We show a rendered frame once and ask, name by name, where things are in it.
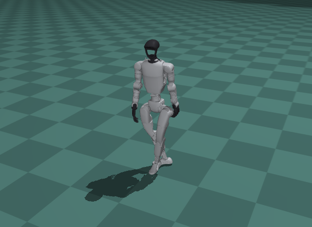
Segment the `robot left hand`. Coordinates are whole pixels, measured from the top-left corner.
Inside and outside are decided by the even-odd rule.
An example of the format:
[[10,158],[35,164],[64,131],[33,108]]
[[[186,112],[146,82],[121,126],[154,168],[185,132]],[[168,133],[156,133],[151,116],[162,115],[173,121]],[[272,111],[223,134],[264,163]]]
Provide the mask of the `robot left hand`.
[[178,105],[177,108],[176,108],[176,106],[174,104],[172,104],[172,106],[173,106],[173,109],[174,109],[174,114],[171,117],[175,118],[177,116],[177,114],[179,113],[179,105]]

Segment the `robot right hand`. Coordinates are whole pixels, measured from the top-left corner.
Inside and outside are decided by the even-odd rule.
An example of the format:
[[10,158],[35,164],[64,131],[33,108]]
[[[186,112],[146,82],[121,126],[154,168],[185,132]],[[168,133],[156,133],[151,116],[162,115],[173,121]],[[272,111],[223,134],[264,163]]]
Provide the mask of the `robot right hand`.
[[135,116],[135,114],[136,114],[136,109],[137,109],[137,105],[136,104],[133,104],[133,106],[132,106],[132,116],[133,116],[133,118],[134,118],[134,121],[136,122],[136,123],[138,123],[138,118]]

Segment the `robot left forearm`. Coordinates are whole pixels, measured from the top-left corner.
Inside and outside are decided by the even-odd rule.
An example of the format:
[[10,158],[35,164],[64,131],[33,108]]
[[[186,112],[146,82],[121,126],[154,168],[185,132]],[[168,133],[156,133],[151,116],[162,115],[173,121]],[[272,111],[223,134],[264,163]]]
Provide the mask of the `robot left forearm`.
[[176,85],[175,86],[175,91],[170,91],[170,98],[171,98],[171,103],[174,104],[176,106],[176,108],[179,105],[179,102],[177,101],[177,91],[176,91]]

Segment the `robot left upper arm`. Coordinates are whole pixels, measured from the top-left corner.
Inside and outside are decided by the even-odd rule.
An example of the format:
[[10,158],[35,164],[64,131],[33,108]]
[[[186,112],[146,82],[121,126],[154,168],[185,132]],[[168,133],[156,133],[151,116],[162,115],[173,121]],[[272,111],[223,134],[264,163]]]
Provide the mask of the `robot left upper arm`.
[[174,69],[175,68],[174,68],[174,65],[172,63],[164,62],[162,66],[163,66],[163,70],[167,74],[167,79],[168,79],[168,83],[169,83],[167,85],[168,91],[175,91],[175,86],[174,86],[174,82],[175,82]]

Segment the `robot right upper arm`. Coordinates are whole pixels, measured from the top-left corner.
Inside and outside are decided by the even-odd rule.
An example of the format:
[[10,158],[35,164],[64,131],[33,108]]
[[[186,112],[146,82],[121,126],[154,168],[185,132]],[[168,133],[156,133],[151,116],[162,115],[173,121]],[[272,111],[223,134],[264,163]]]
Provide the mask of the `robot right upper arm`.
[[143,61],[138,61],[134,65],[135,79],[136,79],[136,81],[134,82],[134,88],[135,89],[141,89],[143,86],[143,84],[141,83],[141,79],[142,79],[141,64],[142,64],[142,62]]

